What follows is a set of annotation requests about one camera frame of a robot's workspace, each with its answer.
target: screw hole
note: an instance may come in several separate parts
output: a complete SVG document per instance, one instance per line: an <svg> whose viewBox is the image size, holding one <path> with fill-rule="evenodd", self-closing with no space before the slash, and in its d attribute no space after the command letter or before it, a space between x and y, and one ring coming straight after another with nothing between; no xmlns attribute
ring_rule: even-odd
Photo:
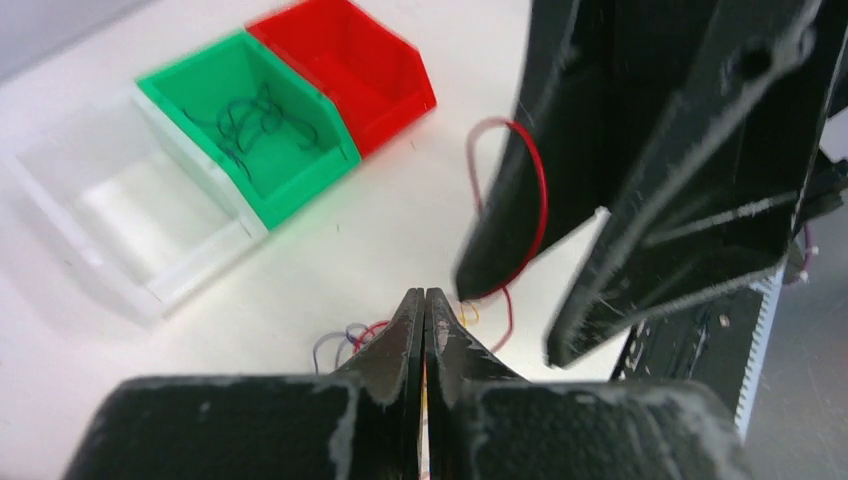
<svg viewBox="0 0 848 480"><path fill-rule="evenodd" d="M735 72L744 81L754 80L771 69L771 51L765 47L747 48L741 52Z"/></svg>

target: white bin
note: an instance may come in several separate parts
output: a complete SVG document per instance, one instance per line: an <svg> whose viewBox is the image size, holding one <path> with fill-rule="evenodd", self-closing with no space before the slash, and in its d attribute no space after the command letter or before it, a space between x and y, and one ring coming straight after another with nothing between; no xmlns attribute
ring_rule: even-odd
<svg viewBox="0 0 848 480"><path fill-rule="evenodd" d="M223 170L135 87L7 163L84 268L142 317L165 313L268 234Z"/></svg>

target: white tabletop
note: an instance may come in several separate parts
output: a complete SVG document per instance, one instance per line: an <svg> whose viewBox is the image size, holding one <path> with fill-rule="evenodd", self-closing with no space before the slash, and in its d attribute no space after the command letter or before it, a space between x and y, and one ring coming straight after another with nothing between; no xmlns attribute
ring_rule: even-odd
<svg viewBox="0 0 848 480"><path fill-rule="evenodd" d="M474 215L464 137L482 117L511 114L529 2L359 3L419 47L439 106L161 321L140 325L98 303L39 210L0 175L0 478L61 475L90 415L123 379L307 373L322 334L388 319L410 287L452 291ZM278 5L154 2L0 85L0 148ZM484 181L502 140L488 134L478 149ZM621 338L568 371L543 363L548 321L598 223L512 288L515 335L499 357L528 378L605 380L617 359ZM491 346L505 322L498 299L470 329ZM334 351L322 351L324 368Z"/></svg>

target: robotic arm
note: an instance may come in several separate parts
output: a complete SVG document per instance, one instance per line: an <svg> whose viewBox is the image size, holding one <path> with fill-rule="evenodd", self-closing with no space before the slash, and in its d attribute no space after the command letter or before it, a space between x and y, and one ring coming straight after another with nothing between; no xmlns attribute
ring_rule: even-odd
<svg viewBox="0 0 848 480"><path fill-rule="evenodd" d="M833 92L845 103L846 22L829 0L534 2L515 118L552 186L543 247L611 213L553 320L551 364L766 277L841 205L846 162L818 143ZM513 133L456 270L461 299L518 267L538 196Z"/></svg>

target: cable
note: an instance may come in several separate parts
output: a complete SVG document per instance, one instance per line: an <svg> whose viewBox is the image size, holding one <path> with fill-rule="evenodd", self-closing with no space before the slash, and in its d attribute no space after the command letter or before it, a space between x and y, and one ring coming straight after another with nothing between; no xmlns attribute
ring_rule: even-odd
<svg viewBox="0 0 848 480"><path fill-rule="evenodd" d="M236 98L227 103L224 108L218 111L214 122L197 118L189 114L185 108L182 113L198 127L218 132L221 138L216 145L244 172L251 183L253 183L253 176L242 159L242 155L248 155L263 135L271 135L280 130L285 120L298 123L310 130L312 139L307 144L300 145L301 150L315 147L318 144L318 130L315 126L300 117L285 112L278 103L274 102L271 96L271 88L267 82L260 84L256 96ZM253 123L258 124L259 129L245 140L244 133L256 114L259 114L258 122Z"/></svg>
<svg viewBox="0 0 848 480"><path fill-rule="evenodd" d="M353 353L359 352L359 349L362 348L365 345L365 343L367 343L365 341L365 337L367 337L369 333L372 336L375 336L375 335L377 335L377 329L378 328L384 328L388 324L389 324L388 321L382 321L382 322L377 322L377 323L371 325L370 327L368 327L364 332L362 332L362 335L360 335L359 338L356 339L356 342L353 344Z"/></svg>
<svg viewBox="0 0 848 480"><path fill-rule="evenodd" d="M468 320L465 318L465 305L471 307L471 310L474 311L474 320ZM480 312L477 311L477 307L474 306L471 302L463 302L459 304L459 324L463 327L470 327L472 325L477 325L480 323Z"/></svg>
<svg viewBox="0 0 848 480"><path fill-rule="evenodd" d="M321 345L324 345L330 340L340 337L346 339L347 335L344 332L330 332L319 338L318 341L315 342L315 345L312 346L312 364L315 366L315 375L321 374L318 370L318 349L321 348Z"/></svg>
<svg viewBox="0 0 848 480"><path fill-rule="evenodd" d="M347 326L347 328L345 328L345 338L347 341L339 343L339 348L336 349L336 369L338 369L341 365L342 351L344 351L344 347L347 345L356 345L357 337L353 336L350 332L354 328L368 330L368 325L365 325L364 323L351 323Z"/></svg>
<svg viewBox="0 0 848 480"><path fill-rule="evenodd" d="M471 132L468 134L468 138L465 142L465 154L468 160L468 177L471 181L471 192L474 195L474 206L477 209L477 215L480 215L483 211L483 196L480 193L480 181L477 178L477 165L476 160L474 158L474 145L480 139L480 136L483 135L486 131L498 127L498 126L506 126L510 128L512 131L518 133L521 138L524 140L524 144L527 147L527 150L530 152L530 158L533 160L533 167L536 170L536 178L539 182L539 223L536 226L536 233L533 237L533 243L530 245L530 249L527 251L527 255L525 255L524 259L519 264L518 268L507 278L492 289L489 293L483 295L483 297L488 297L498 290L502 290L504 293L504 298L506 299L506 310L507 310L507 328L504 335L498 340L498 343L492 347L492 353L497 353L498 350L503 348L504 345L509 341L512 337L513 329L515 328L515 321L513 317L513 308L512 308L512 297L509 294L509 290L507 287L513 280L515 280L521 272L527 268L527 265L536 257L536 254L539 253L539 250L542 247L542 241L545 238L545 229L548 226L548 182L545 177L545 166L542 163L542 156L539 154L539 149L536 147L536 143L533 141L533 137L527 131L524 126L522 126L518 122L514 122L512 120L506 118L487 118L480 121L474 128L471 129Z"/></svg>

